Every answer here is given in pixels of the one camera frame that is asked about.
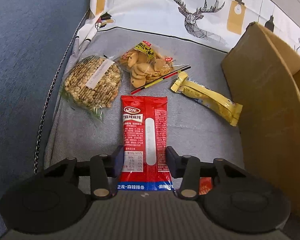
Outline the long red spicy strip packet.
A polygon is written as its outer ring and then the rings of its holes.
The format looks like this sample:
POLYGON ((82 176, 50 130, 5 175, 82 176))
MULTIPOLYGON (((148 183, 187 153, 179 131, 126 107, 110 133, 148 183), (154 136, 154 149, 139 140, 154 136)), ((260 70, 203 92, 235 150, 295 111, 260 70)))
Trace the long red spicy strip packet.
POLYGON ((170 191, 166 164, 167 98, 121 96, 124 163, 117 188, 170 191))

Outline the red square candy packet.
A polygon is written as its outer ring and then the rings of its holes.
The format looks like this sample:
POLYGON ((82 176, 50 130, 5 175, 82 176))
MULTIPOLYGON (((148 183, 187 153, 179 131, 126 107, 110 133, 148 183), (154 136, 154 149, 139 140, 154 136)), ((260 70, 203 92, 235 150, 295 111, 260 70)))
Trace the red square candy packet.
POLYGON ((213 189, 211 177, 202 177, 199 180, 199 195, 207 194, 211 189, 213 189))

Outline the round seed cracker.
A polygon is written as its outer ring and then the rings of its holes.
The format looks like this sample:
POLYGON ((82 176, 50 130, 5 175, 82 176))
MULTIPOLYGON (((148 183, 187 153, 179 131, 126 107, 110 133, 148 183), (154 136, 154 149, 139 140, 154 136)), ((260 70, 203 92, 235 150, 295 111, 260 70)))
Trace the round seed cracker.
POLYGON ((103 121, 104 110, 112 106, 121 81, 122 70, 118 63, 104 56, 90 55, 67 73, 61 95, 103 121))

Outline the brown cardboard box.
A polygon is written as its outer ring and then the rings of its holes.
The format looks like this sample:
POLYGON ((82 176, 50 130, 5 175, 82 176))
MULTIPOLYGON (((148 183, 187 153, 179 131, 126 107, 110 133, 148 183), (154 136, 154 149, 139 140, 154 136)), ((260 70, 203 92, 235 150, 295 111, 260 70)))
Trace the brown cardboard box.
POLYGON ((278 187, 300 218, 300 55, 253 22, 222 61, 248 172, 278 187))

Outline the clear bag of biscuits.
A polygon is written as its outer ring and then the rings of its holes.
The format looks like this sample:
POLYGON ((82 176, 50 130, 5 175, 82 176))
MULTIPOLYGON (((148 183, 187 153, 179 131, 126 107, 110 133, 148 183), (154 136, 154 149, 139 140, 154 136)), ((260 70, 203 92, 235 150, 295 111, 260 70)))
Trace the clear bag of biscuits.
POLYGON ((131 95, 191 68, 177 64, 170 51, 148 41, 141 41, 115 59, 130 74, 131 95))

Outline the yellow snack bar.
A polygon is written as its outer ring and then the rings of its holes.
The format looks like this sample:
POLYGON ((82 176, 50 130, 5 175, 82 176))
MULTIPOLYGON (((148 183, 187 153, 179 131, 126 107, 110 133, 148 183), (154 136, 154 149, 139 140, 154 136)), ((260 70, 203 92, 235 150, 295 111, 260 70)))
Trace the yellow snack bar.
POLYGON ((231 126, 237 126, 243 106, 239 103, 234 103, 222 94, 197 83, 189 78, 189 75, 186 72, 178 74, 177 79, 171 86, 171 90, 175 93, 183 94, 214 111, 224 118, 231 126))

